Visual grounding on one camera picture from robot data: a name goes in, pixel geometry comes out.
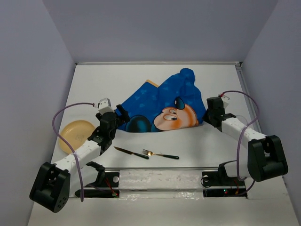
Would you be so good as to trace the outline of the blue cartoon placemat cloth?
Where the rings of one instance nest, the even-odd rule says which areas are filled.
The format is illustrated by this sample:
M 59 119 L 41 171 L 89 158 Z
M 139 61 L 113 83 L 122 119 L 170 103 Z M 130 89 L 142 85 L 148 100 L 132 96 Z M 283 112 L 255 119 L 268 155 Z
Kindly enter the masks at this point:
M 130 121 L 119 130 L 133 133 L 162 132 L 199 126 L 206 108 L 195 86 L 194 71 L 181 69 L 161 85 L 146 81 L 122 107 Z

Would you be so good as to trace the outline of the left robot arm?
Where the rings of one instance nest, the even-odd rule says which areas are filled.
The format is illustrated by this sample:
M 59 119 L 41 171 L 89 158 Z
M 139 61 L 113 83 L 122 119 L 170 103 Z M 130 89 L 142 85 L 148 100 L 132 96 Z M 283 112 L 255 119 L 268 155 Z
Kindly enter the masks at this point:
M 58 213 L 67 203 L 70 194 L 79 190 L 84 201 L 87 184 L 99 186 L 104 181 L 104 167 L 93 160 L 102 155 L 112 144 L 118 127 L 129 122 L 130 117 L 122 105 L 113 110 L 110 104 L 98 105 L 99 126 L 78 149 L 67 146 L 71 154 L 61 160 L 41 165 L 33 183 L 29 198 Z

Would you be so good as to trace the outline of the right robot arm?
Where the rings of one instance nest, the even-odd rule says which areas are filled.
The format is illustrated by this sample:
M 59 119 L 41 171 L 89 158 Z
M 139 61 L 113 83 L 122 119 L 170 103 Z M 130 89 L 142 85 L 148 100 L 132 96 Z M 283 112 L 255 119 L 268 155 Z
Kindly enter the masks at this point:
M 224 169 L 216 173 L 217 181 L 226 185 L 237 177 L 261 182 L 287 174 L 289 168 L 280 138 L 257 132 L 237 116 L 226 113 L 229 100 L 223 96 L 208 98 L 203 117 L 206 123 L 238 142 L 236 160 L 222 164 Z

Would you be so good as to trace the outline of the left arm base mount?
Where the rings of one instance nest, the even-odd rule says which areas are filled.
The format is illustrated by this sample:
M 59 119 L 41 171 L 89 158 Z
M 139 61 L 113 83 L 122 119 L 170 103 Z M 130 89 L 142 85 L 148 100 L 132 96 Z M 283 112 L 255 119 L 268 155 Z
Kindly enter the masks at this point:
M 79 198 L 119 197 L 119 172 L 107 172 L 104 166 L 91 161 L 81 169 L 81 176 L 83 188 L 76 176 L 71 180 L 71 195 Z

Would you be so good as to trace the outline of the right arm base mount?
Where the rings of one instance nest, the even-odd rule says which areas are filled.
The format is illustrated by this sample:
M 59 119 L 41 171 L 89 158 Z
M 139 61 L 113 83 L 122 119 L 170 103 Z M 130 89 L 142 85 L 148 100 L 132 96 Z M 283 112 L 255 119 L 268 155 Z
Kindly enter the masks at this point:
M 221 163 L 215 171 L 203 171 L 200 183 L 204 198 L 247 197 L 245 182 L 227 175 L 225 165 L 235 161 Z

